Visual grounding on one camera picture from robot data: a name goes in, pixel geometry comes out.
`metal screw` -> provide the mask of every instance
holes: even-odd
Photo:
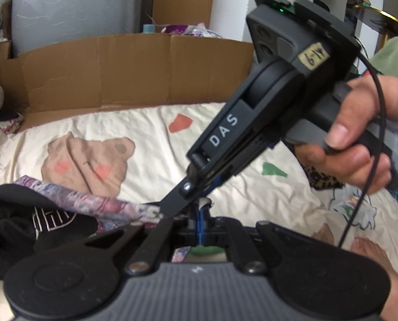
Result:
[[[183,186],[183,189],[188,192],[192,188],[192,184],[190,182],[186,182]]]
[[[131,225],[132,227],[140,227],[140,226],[142,226],[142,223],[141,223],[141,222],[138,222],[138,221],[132,221],[132,222],[130,223],[130,225]]]
[[[146,262],[133,262],[129,265],[129,270],[131,273],[137,274],[137,273],[143,273],[147,271],[150,268],[148,263]]]
[[[265,270],[266,266],[260,261],[252,261],[245,264],[245,271],[250,274],[261,274]]]

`circular black pad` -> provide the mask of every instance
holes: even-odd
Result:
[[[379,310],[390,288],[386,272],[371,260],[349,257],[286,259],[277,269],[277,290],[310,316],[352,320]]]
[[[119,273],[100,250],[76,247],[24,259],[7,273],[4,291],[15,314],[34,320],[75,318],[115,293]]]

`red shape print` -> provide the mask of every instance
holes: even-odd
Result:
[[[94,169],[94,175],[99,178],[102,181],[105,181],[110,173],[111,173],[111,167],[109,167],[108,165],[98,165],[95,169]]]
[[[53,171],[60,175],[65,174],[70,169],[71,163],[68,160],[60,161],[53,166]]]
[[[183,131],[185,129],[190,128],[193,120],[190,117],[184,116],[183,114],[177,114],[174,121],[169,125],[170,133],[178,133],[179,131]]]

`gold rim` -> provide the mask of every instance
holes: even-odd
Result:
[[[398,18],[390,15],[389,13],[386,13],[383,10],[379,10],[379,9],[371,7],[371,6],[363,6],[363,5],[355,5],[355,6],[353,6],[353,8],[356,8],[356,9],[360,9],[360,8],[370,9],[370,10],[376,11],[377,13],[380,13],[380,14],[384,15],[385,17],[388,17],[389,19],[392,19],[394,22],[398,23]]]

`green shape print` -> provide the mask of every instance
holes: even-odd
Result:
[[[346,215],[348,218],[352,217],[353,209],[348,205],[342,205],[342,208],[346,211]]]
[[[282,177],[288,177],[288,174],[286,172],[283,172],[281,169],[279,169],[277,166],[264,162],[262,164],[262,175],[277,175],[277,176],[282,176]]]

